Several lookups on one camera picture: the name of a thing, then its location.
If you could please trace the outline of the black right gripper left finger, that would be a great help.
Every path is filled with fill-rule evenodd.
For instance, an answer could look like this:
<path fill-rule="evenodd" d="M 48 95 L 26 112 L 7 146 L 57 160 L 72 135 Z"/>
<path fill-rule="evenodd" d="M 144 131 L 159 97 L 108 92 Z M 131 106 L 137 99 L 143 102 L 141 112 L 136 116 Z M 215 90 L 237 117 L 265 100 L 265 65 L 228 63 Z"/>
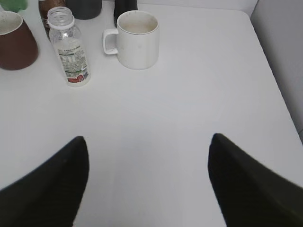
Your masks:
<path fill-rule="evenodd" d="M 89 177 L 83 136 L 0 191 L 2 227 L 72 227 Z"/>

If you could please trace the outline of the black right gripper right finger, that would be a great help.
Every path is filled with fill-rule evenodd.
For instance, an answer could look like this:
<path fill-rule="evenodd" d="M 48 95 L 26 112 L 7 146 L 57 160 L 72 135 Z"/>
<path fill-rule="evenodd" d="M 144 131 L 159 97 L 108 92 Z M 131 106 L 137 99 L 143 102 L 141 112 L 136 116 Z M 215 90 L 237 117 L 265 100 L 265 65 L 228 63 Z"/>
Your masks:
<path fill-rule="evenodd" d="M 262 165 L 223 134 L 212 137 L 207 167 L 226 226 L 303 225 L 303 189 Z"/>

